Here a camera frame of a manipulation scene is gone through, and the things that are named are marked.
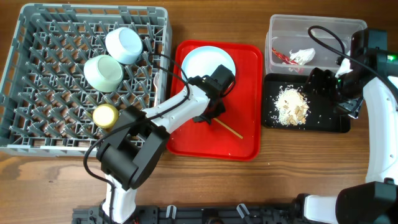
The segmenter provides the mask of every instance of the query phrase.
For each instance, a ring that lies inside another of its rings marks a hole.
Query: clear plastic bin
[[[322,70],[329,69],[337,72],[337,54],[317,44],[308,36],[308,28],[314,25],[326,27],[334,32],[344,43],[345,52],[351,47],[351,36],[359,30],[367,28],[364,21],[359,19],[340,19],[317,16],[291,16],[273,15],[269,24],[269,31],[266,39],[266,73],[284,73],[309,75],[312,69],[318,67]],[[314,36],[331,47],[340,50],[339,43],[327,32],[314,29]],[[272,53],[271,47],[276,51],[290,56],[289,52],[295,53],[304,49],[315,49],[315,56],[306,65],[286,65],[282,60]]]

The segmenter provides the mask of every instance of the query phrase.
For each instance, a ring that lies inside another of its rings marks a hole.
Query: wooden stick
[[[213,118],[215,121],[217,121],[220,125],[224,126],[224,128],[228,129],[229,131],[231,131],[232,133],[234,133],[237,137],[239,137],[240,139],[243,139],[243,136],[238,134],[236,131],[234,131],[232,128],[230,128],[229,126],[227,126],[226,124],[224,124],[224,122],[220,121],[217,118]]]

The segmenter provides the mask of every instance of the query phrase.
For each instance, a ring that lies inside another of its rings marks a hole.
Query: white plate
[[[224,65],[235,75],[236,69],[231,56],[223,49],[212,46],[198,47],[189,52],[182,62],[187,78],[211,75],[219,65]]]

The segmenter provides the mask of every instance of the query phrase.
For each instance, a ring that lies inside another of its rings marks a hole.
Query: dish rack
[[[124,66],[117,90],[102,93],[83,75],[84,63],[108,54],[106,34],[119,27],[136,31],[144,51]],[[0,151],[24,156],[82,156],[106,133],[92,120],[103,103],[119,112],[153,106],[159,72],[164,101],[172,30],[162,7],[26,4],[21,9],[0,84]],[[141,147],[144,140],[128,136]]]

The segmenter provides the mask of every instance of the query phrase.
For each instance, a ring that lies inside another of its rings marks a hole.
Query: wooden tabletop
[[[21,7],[0,3],[0,69],[4,68]],[[264,52],[273,14],[363,19],[388,31],[398,51],[398,1],[58,1],[70,4],[162,6],[169,12],[173,49],[187,39],[252,44]],[[336,195],[364,183],[369,160],[366,107],[347,134],[262,128],[251,162],[180,157],[166,152],[138,190],[138,205],[236,205],[289,202],[299,193]],[[100,172],[100,164],[89,165]],[[81,158],[11,157],[0,153],[0,223],[70,223],[73,208],[98,205],[105,184],[91,178]]]

